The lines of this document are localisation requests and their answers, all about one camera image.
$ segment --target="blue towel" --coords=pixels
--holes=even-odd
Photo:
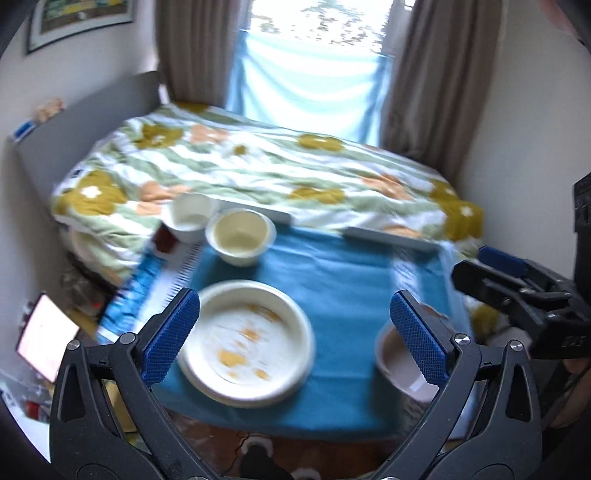
[[[251,268],[220,260],[207,247],[190,287],[255,280],[288,294],[305,311],[316,336],[316,358],[302,388],[270,407],[225,406],[196,390],[175,363],[153,386],[168,408],[205,423],[277,436],[363,440],[408,429],[402,394],[375,366],[374,346],[389,322],[400,286],[392,274],[395,249],[304,229],[278,227],[275,244]],[[449,280],[437,254],[413,254],[421,300],[450,314]]]

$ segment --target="stuffed toy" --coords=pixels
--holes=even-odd
[[[64,100],[59,97],[51,98],[35,111],[35,120],[38,124],[44,124],[52,116],[60,113],[64,108],[66,108]]]

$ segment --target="beige curtain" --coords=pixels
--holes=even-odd
[[[251,0],[157,0],[159,70],[171,100],[224,107]]]
[[[491,82],[504,0],[417,0],[384,104],[381,146],[453,182]]]

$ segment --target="red object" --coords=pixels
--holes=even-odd
[[[39,403],[27,401],[25,415],[33,420],[39,419]]]

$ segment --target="white bowl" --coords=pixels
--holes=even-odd
[[[162,211],[162,221],[184,244],[196,244],[205,239],[208,221],[218,212],[219,202],[202,193],[182,193],[168,202]]]
[[[265,215],[247,209],[232,209],[210,220],[208,243],[224,261],[236,267],[254,265],[275,241],[275,225]]]

